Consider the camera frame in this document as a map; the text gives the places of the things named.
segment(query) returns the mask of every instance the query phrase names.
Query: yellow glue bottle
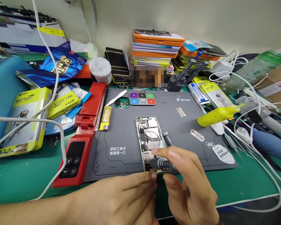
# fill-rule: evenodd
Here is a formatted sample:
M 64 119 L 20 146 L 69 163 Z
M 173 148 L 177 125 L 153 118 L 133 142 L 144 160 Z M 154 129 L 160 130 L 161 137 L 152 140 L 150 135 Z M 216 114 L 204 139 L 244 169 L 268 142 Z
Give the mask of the yellow glue bottle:
M 239 112 L 242 105 L 231 105 L 228 107 L 219 107 L 197 119 L 197 122 L 202 127 L 208 127 L 212 124 L 222 122 L 226 119 L 230 119 L 233 115 Z

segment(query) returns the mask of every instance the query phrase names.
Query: gray repair mat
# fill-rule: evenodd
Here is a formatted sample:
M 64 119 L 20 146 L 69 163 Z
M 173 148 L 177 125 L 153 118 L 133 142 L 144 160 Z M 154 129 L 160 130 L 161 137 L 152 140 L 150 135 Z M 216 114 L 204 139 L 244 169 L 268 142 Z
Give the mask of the gray repair mat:
M 105 104 L 115 98 L 122 89 L 106 90 Z M 123 96 L 129 100 L 129 90 Z M 142 172 L 141 150 L 136 131 L 136 117 L 156 116 L 162 132 L 168 132 L 176 147 L 194 152 L 198 155 L 203 168 L 221 170 L 238 167 L 226 164 L 218 159 L 212 146 L 220 144 L 228 149 L 221 137 L 210 127 L 201 127 L 196 119 L 204 113 L 190 93 L 146 91 L 155 96 L 156 105 L 130 105 L 127 109 L 118 109 L 112 104 L 108 131 L 97 131 L 94 134 L 91 152 L 86 168 L 84 182 L 97 181 L 103 178 Z M 186 116 L 181 116 L 176 108 L 181 108 Z M 191 130 L 200 135 L 191 134 Z

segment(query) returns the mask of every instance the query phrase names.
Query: white spudger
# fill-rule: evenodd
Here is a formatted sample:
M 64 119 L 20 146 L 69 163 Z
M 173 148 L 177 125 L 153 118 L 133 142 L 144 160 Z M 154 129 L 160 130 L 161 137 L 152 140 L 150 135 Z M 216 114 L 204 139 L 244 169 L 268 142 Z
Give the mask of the white spudger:
M 114 103 L 118 98 L 122 97 L 126 92 L 127 92 L 127 90 L 122 91 L 114 99 L 110 100 L 110 102 L 107 103 L 106 106 L 109 106 L 110 104 Z

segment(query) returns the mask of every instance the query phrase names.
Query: tube of adhesive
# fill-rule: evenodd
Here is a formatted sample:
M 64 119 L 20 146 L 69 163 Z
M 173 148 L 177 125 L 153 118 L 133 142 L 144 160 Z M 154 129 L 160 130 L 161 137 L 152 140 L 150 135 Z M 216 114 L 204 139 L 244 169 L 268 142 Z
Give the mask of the tube of adhesive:
M 107 131 L 109 127 L 109 120 L 111 115 L 111 106 L 104 106 L 100 130 Z
M 233 115 L 240 111 L 243 105 L 231 105 L 228 107 L 219 107 L 215 110 L 199 117 L 197 122 L 202 127 L 208 127 L 214 123 L 219 123 L 224 120 L 230 119 Z

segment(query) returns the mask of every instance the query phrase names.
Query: phone logic board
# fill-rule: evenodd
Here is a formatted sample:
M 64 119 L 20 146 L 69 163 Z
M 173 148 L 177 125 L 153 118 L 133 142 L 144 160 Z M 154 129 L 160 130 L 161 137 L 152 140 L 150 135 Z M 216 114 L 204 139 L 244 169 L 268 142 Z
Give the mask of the phone logic board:
M 166 147 L 157 118 L 155 116 L 137 117 L 136 129 L 140 141 L 144 170 L 154 171 L 157 174 L 171 171 L 169 168 L 164 168 L 162 170 L 154 169 L 149 165 L 150 159 L 156 158 L 151 150 Z

